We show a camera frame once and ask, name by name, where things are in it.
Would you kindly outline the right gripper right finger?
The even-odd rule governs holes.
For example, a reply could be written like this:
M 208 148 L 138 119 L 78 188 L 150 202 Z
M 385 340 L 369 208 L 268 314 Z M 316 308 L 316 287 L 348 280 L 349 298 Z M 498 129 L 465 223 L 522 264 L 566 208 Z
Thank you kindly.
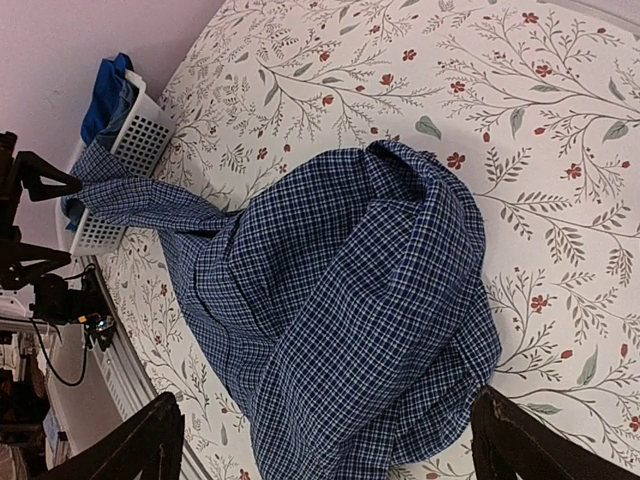
M 476 477 L 505 479 L 633 479 L 635 474 L 566 440 L 491 386 L 471 415 Z

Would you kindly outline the dark blue checkered shirt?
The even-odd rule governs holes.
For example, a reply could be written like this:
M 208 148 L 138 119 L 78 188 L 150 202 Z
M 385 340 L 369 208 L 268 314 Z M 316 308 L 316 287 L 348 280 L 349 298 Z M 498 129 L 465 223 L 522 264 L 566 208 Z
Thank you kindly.
M 324 152 L 235 212 L 101 145 L 78 199 L 154 229 L 182 314 L 265 479 L 383 479 L 454 444 L 501 354 L 482 215 L 426 151 Z

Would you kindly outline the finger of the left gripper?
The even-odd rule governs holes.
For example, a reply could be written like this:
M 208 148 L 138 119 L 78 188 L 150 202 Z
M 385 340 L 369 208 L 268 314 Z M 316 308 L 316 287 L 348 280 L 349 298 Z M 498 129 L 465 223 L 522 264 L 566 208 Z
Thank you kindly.
M 57 169 L 32 151 L 20 151 L 9 172 L 9 197 L 20 200 L 27 191 L 32 202 L 80 192 L 82 181 Z
M 67 251 L 1 240 L 1 288 L 18 291 L 71 262 Z

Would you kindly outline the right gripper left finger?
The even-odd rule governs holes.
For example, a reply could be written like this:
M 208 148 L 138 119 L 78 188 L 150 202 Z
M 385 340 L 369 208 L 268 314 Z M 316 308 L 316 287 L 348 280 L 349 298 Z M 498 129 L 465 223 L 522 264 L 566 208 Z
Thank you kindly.
M 41 474 L 45 480 L 178 480 L 185 418 L 164 392 L 94 446 Z

